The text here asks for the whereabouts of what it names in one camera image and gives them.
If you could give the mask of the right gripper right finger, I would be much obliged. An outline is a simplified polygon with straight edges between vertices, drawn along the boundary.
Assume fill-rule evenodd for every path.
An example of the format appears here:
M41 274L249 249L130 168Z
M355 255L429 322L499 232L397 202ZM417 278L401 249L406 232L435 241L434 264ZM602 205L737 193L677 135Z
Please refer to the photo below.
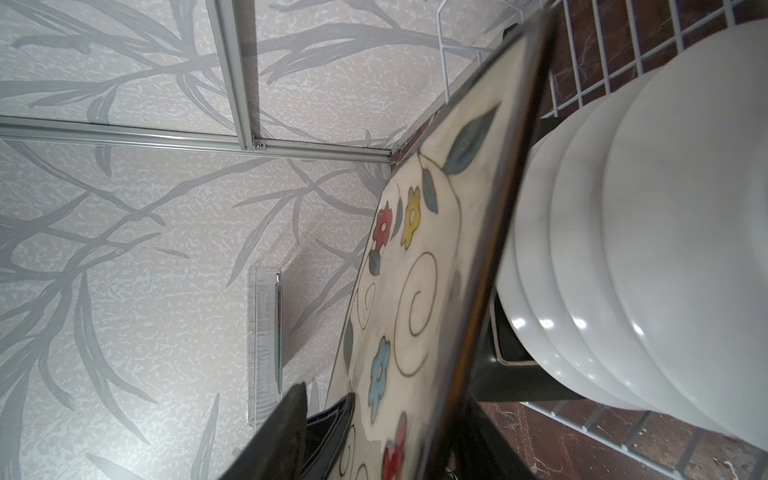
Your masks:
M460 408L450 440L458 479L536 480L474 398Z

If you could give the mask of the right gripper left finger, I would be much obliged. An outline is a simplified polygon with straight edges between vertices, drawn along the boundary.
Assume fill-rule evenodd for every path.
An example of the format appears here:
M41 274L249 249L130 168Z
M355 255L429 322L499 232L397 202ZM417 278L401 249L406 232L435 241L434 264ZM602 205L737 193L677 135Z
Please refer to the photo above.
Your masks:
M222 474L224 479L327 479L342 455L355 412L349 393L307 415L306 385L295 384Z

